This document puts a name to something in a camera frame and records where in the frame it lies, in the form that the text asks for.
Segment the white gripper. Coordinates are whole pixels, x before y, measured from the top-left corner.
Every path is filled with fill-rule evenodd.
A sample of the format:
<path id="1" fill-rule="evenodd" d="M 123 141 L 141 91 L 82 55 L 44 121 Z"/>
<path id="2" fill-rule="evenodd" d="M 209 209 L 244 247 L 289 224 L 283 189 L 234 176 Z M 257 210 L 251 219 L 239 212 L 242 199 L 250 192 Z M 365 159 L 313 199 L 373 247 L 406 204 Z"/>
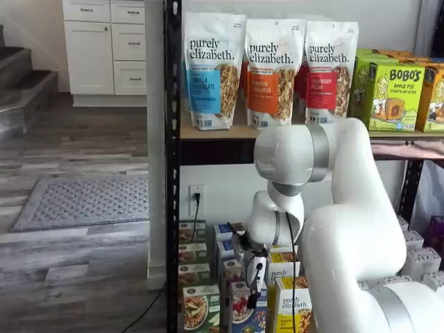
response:
<path id="1" fill-rule="evenodd" d="M 250 289 L 247 308 L 255 309 L 261 296 L 266 272 L 267 252 L 246 252 L 244 255 L 244 273 L 246 285 Z"/>

